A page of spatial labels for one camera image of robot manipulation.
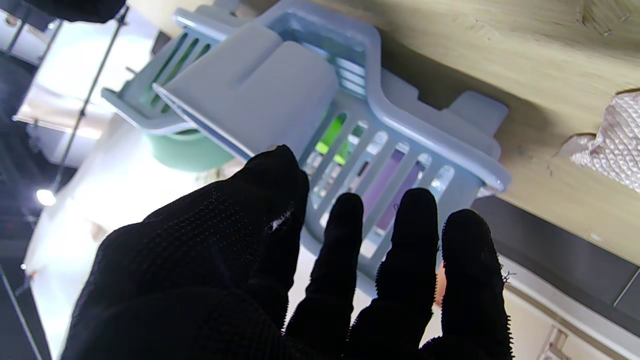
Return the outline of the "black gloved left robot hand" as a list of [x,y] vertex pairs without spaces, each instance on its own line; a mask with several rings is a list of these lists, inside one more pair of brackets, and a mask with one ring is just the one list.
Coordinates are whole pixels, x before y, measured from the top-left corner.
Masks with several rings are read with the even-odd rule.
[[355,321],[364,206],[341,194],[286,320],[309,179],[288,146],[252,157],[101,243],[63,360],[511,360],[502,266],[486,221],[406,191],[377,296]]

